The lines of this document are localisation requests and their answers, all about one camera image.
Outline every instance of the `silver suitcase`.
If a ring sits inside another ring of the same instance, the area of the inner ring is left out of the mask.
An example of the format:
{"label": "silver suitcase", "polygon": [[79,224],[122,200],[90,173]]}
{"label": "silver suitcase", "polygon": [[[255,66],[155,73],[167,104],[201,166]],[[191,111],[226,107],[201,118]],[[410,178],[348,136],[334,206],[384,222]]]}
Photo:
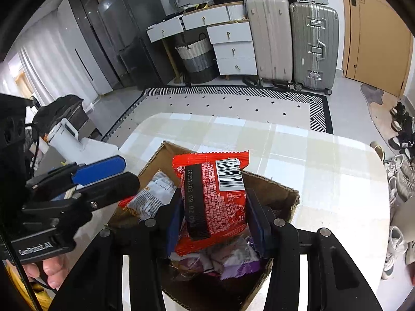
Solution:
{"label": "silver suitcase", "polygon": [[314,3],[293,3],[290,10],[295,89],[329,95],[339,51],[339,16],[333,8]]}
{"label": "silver suitcase", "polygon": [[248,0],[258,76],[266,80],[293,78],[293,46],[287,0]]}

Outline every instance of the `laundry basket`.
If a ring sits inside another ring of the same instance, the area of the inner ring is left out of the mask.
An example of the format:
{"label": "laundry basket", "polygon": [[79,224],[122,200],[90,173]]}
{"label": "laundry basket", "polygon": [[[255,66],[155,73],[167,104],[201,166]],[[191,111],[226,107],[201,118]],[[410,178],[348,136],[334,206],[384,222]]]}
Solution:
{"label": "laundry basket", "polygon": [[176,50],[189,73],[191,83],[205,83],[219,76],[213,47],[208,38],[176,47]]}

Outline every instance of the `cardboard box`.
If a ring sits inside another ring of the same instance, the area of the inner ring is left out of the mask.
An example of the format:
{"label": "cardboard box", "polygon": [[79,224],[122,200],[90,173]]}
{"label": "cardboard box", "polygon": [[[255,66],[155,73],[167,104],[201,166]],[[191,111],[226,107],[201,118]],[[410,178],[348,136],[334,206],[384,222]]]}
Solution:
{"label": "cardboard box", "polygon": [[[179,187],[180,179],[171,166],[172,160],[174,156],[186,153],[193,151],[163,142],[138,175],[141,187],[145,187],[159,169]],[[242,176],[245,188],[252,188],[258,200],[271,207],[276,217],[291,220],[292,213],[299,203],[298,191],[247,171],[242,171]],[[136,217],[121,208],[117,208],[108,223],[109,226],[115,227],[128,227],[133,224],[136,224]],[[173,280],[168,261],[161,261],[158,268],[163,291],[184,308],[191,311],[243,311],[261,288],[271,271],[271,266],[272,261],[265,259],[262,271],[224,281],[202,274],[191,281],[176,281]]]}

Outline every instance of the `door frame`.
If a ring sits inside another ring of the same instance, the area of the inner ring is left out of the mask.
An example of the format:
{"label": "door frame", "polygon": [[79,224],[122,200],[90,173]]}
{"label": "door frame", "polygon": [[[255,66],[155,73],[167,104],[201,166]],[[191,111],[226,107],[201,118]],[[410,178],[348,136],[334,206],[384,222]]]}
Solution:
{"label": "door frame", "polygon": [[[349,52],[350,52],[350,38],[351,38],[351,9],[350,9],[350,0],[343,0],[343,6],[344,6],[344,48],[343,48],[343,63],[342,63],[342,69],[343,69],[343,77],[346,78],[347,73],[347,66],[349,65]],[[409,70],[411,68],[411,62],[412,62],[412,52],[413,52],[413,38],[414,36],[411,36],[410,40],[410,56],[408,60],[408,64],[406,67],[406,73],[405,78],[403,80],[403,86],[400,90],[399,98],[402,97],[406,84],[408,81],[409,76]]]}

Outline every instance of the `wooden door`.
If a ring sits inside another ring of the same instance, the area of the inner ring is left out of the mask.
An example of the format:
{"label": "wooden door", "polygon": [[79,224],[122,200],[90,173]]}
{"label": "wooden door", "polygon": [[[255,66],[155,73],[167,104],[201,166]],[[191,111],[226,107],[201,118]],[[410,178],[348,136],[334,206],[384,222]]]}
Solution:
{"label": "wooden door", "polygon": [[411,32],[386,0],[346,1],[345,76],[400,96],[412,58]]}

